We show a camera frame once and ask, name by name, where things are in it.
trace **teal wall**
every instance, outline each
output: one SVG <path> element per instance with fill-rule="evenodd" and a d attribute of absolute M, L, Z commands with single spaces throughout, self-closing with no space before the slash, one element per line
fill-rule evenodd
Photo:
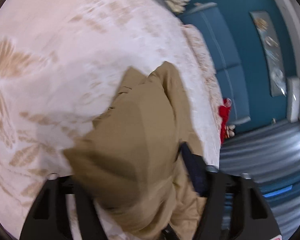
<path fill-rule="evenodd" d="M 215 2 L 223 14 L 237 46 L 246 78 L 251 121 L 237 132 L 269 125 L 272 118 L 286 118 L 287 98 L 271 97 L 269 73 L 262 44 L 250 17 L 251 11 L 267 11 L 280 42 L 286 76 L 296 75 L 293 49 L 287 27 L 274 0 L 191 0 L 191 3 Z"/>

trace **white bedsheet with leaf pattern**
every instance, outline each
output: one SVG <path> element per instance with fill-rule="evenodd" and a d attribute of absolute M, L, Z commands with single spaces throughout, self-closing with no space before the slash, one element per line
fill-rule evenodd
<path fill-rule="evenodd" d="M 0 10 L 0 222 L 19 237 L 47 174 L 71 174 L 61 150 L 92 129 L 128 66 L 180 71 L 204 158 L 219 131 L 180 21 L 152 0 L 7 0 Z M 79 239 L 73 198 L 69 216 Z M 109 239 L 133 239 L 98 208 Z"/>

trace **brown fabric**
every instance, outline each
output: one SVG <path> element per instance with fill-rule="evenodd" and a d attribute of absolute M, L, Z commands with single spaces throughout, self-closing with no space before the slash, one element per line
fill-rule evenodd
<path fill-rule="evenodd" d="M 191 239 L 205 199 L 194 192 L 177 151 L 182 141 L 198 155 L 202 147 L 176 68 L 164 62 L 148 77 L 129 68 L 93 125 L 64 151 L 75 178 L 124 231 L 156 239 L 170 223 L 182 240 Z"/>

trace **red cloth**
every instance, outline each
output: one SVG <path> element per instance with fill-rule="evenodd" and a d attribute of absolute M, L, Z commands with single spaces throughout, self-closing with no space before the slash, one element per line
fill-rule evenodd
<path fill-rule="evenodd" d="M 225 104 L 227 102 L 227 99 L 223 99 L 223 103 Z M 226 123 L 229 120 L 229 114 L 230 114 L 231 106 L 219 106 L 219 115 L 222 118 L 222 124 L 221 124 L 221 132 L 220 132 L 220 140 L 221 144 L 225 141 L 226 138 Z"/>

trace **bedsheet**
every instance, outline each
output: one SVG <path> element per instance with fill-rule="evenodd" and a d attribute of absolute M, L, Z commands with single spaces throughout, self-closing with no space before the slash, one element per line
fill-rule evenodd
<path fill-rule="evenodd" d="M 72 174 L 61 154 L 92 129 L 128 66 L 179 70 L 208 164 L 219 133 L 181 22 L 153 0 L 7 0 L 0 9 L 0 222 L 19 237 L 47 174 Z M 73 196 L 68 212 L 80 239 Z M 96 204 L 109 239 L 133 239 Z"/>

